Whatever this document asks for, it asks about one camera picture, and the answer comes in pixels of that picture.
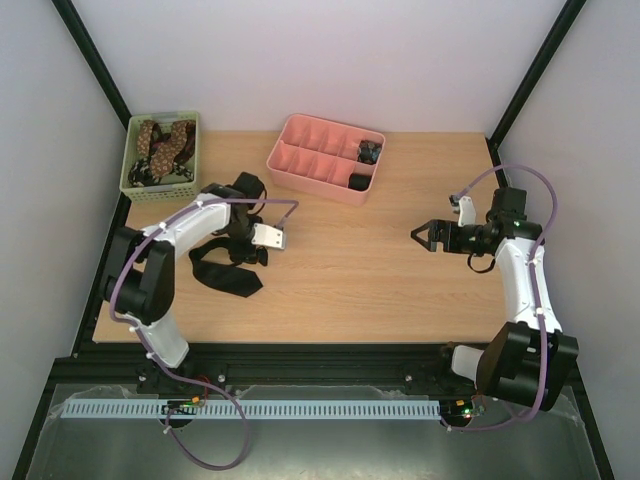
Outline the left black frame post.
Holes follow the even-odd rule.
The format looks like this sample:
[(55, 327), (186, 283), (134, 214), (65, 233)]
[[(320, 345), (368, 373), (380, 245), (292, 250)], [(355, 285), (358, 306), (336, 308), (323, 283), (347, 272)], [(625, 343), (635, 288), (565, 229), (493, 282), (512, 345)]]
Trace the left black frame post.
[(52, 0), (52, 4), (118, 120), (127, 129), (131, 118), (130, 110), (74, 3), (71, 0)]

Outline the black frame post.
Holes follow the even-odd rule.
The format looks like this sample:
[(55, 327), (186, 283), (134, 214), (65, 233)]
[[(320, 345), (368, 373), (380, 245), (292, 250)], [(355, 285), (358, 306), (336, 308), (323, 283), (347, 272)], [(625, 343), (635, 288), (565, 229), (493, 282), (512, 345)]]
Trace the black frame post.
[(525, 75), (515, 90), (496, 128), (487, 139), (490, 150), (498, 150), (506, 139), (519, 114), (541, 80), (547, 67), (571, 30), (586, 0), (567, 0), (546, 34)]
[(130, 110), (74, 3), (71, 0), (52, 0), (52, 4), (118, 120), (127, 129), (131, 118)]

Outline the rolled black tie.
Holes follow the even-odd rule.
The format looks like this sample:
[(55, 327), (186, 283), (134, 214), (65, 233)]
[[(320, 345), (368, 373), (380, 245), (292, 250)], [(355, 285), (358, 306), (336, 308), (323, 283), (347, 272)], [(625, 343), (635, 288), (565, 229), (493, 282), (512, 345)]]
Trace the rolled black tie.
[(372, 177), (370, 175), (352, 173), (349, 176), (348, 188), (358, 192), (367, 191), (371, 185)]

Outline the pink divided organizer tray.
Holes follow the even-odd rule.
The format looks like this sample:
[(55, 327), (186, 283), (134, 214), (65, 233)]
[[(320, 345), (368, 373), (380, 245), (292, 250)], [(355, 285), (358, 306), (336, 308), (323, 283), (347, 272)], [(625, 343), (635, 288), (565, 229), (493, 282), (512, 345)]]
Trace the pink divided organizer tray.
[[(383, 145), (376, 165), (357, 161), (358, 145), (370, 140)], [(385, 149), (376, 131), (304, 114), (286, 120), (266, 166), (275, 185), (354, 206), (368, 199)], [(370, 175), (367, 191), (348, 188), (352, 173)]]

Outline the rolled dark patterned tie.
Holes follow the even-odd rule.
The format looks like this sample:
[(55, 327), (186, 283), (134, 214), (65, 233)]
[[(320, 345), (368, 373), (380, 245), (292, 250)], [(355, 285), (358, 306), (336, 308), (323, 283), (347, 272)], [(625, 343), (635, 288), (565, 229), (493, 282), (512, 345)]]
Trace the rolled dark patterned tie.
[(383, 145), (370, 140), (362, 140), (358, 145), (357, 161), (366, 165), (376, 165)]

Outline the black necktie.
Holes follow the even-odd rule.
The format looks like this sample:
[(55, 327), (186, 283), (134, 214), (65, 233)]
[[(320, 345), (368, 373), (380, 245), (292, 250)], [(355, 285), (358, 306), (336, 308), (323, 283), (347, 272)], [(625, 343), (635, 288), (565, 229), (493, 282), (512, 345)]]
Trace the black necktie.
[(222, 264), (205, 257), (214, 250), (223, 249), (228, 253), (229, 238), (214, 238), (189, 251), (194, 278), (202, 285), (219, 292), (248, 298), (263, 288), (258, 275), (240, 266)]

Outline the green plastic basket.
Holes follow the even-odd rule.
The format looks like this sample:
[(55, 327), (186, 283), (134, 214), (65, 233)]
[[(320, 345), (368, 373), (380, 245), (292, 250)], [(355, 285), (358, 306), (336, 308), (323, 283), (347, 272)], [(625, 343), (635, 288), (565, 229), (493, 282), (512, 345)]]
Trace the green plastic basket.
[[(186, 166), (194, 173), (194, 180), (187, 183), (162, 184), (153, 187), (130, 187), (127, 175), (130, 168), (137, 161), (136, 140), (140, 124), (144, 120), (153, 120), (157, 122), (163, 132), (169, 132), (173, 122), (178, 120), (194, 120), (196, 126), (196, 143), (195, 154), (186, 163)], [(156, 113), (147, 115), (136, 115), (131, 117), (128, 123), (125, 148), (123, 153), (121, 174), (120, 174), (120, 191), (128, 197), (133, 203), (164, 201), (170, 199), (191, 199), (199, 192), (201, 186), (200, 175), (200, 153), (201, 153), (201, 132), (200, 132), (200, 115), (195, 111), (179, 111), (169, 113)]]

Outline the dark floral necktie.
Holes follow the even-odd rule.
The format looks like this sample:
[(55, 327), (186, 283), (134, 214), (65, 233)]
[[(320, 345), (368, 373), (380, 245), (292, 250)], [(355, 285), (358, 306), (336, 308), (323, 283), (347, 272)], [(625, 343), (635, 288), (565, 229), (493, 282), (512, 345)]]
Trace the dark floral necktie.
[(162, 184), (187, 183), (194, 180), (194, 173), (184, 165), (173, 163), (167, 173), (154, 174), (149, 157), (137, 160), (130, 168), (127, 180), (130, 187), (153, 187)]

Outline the right black frame post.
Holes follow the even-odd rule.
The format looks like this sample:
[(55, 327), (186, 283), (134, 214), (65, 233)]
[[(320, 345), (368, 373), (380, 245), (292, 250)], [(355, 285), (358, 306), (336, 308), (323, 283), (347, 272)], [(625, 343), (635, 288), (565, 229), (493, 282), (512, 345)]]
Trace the right black frame post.
[(506, 139), (519, 114), (541, 80), (547, 67), (571, 30), (586, 0), (567, 0), (546, 34), (525, 75), (515, 90), (496, 128), (487, 139), (490, 150), (498, 150)]

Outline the brown patterned necktie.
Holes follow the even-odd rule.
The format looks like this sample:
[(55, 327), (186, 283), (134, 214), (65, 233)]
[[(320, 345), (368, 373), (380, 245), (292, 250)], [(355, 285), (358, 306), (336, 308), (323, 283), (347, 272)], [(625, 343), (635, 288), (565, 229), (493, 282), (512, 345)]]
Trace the brown patterned necktie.
[(157, 122), (144, 120), (136, 140), (137, 160), (149, 157), (154, 174), (167, 173), (173, 163), (186, 166), (195, 154), (196, 126), (194, 120), (178, 120), (163, 132)]

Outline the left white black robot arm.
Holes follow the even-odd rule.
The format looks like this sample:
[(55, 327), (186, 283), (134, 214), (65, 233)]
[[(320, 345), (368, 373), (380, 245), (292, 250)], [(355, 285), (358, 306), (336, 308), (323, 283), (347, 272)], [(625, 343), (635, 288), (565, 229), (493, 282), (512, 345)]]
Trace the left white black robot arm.
[(112, 319), (126, 323), (164, 367), (179, 367), (189, 352), (171, 305), (176, 263), (187, 256), (195, 279), (205, 287), (242, 298), (263, 284), (249, 265), (266, 265), (265, 247), (255, 243), (262, 219), (253, 213), (266, 188), (243, 172), (231, 185), (211, 184), (166, 220), (114, 234), (100, 289)]

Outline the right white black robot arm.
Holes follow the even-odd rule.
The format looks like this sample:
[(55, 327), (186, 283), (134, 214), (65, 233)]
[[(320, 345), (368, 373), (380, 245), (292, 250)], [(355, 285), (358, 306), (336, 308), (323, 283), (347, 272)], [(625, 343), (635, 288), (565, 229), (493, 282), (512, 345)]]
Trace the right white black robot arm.
[(506, 322), (485, 349), (454, 347), (436, 367), (436, 379), (455, 392), (469, 381), (487, 396), (550, 410), (572, 370), (579, 346), (563, 333), (546, 286), (541, 225), (528, 220), (527, 194), (512, 187), (493, 194), (486, 221), (475, 221), (470, 197), (452, 197), (458, 218), (432, 219), (411, 231), (430, 252), (442, 249), (468, 260), (489, 255), (502, 278)]

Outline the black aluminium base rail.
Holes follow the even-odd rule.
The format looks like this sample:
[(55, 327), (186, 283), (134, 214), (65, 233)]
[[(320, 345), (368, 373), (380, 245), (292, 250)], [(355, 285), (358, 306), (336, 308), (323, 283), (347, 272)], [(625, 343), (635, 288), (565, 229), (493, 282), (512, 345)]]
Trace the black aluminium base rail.
[(191, 346), (171, 379), (138, 344), (84, 345), (55, 360), (46, 386), (130, 385), (138, 393), (186, 397), (197, 381), (227, 391), (250, 386), (373, 386), (436, 399), (474, 394), (450, 369), (449, 344), (210, 344)]

